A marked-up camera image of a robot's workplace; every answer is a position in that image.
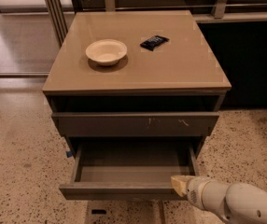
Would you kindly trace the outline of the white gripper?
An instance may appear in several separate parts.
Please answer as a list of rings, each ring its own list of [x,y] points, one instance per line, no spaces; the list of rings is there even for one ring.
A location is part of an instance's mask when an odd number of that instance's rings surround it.
[[[180,197],[187,195],[189,203],[201,210],[204,210],[202,200],[204,187],[211,181],[211,178],[205,176],[173,175],[171,177],[171,184],[175,192]]]

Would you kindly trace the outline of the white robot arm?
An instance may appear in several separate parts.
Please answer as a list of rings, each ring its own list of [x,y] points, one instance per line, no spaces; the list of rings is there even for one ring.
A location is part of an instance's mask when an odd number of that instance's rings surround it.
[[[171,183],[180,197],[225,224],[267,224],[267,192],[255,186],[191,175],[174,175]]]

